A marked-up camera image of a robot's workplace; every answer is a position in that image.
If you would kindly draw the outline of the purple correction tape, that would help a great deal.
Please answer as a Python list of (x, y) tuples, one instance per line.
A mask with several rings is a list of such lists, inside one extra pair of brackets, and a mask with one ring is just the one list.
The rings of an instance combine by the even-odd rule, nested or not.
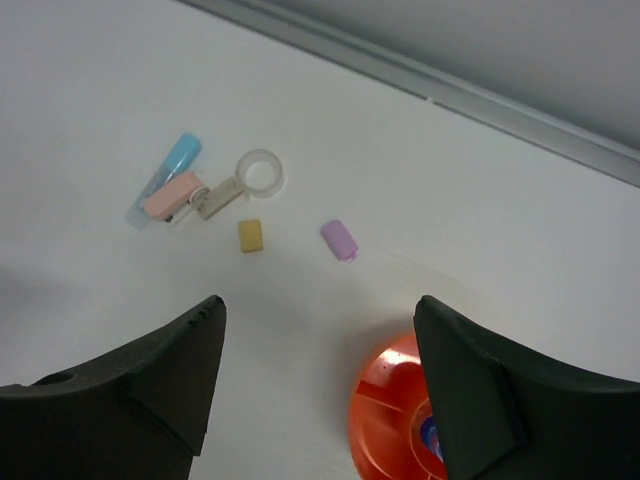
[(340, 220), (334, 219), (325, 223), (320, 229), (320, 234), (339, 261), (350, 262), (357, 257), (359, 247)]

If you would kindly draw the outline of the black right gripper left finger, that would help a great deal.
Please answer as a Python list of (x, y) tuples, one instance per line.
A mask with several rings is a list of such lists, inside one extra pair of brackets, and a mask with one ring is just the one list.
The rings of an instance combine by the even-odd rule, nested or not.
[(186, 479), (201, 454), (226, 327), (211, 296), (165, 326), (1, 389), (4, 479)]

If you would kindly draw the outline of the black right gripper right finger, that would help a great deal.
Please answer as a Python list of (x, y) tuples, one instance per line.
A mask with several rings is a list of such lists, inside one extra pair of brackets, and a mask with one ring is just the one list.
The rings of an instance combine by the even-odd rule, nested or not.
[(433, 296), (414, 330), (449, 478), (638, 478), (638, 383), (543, 355)]

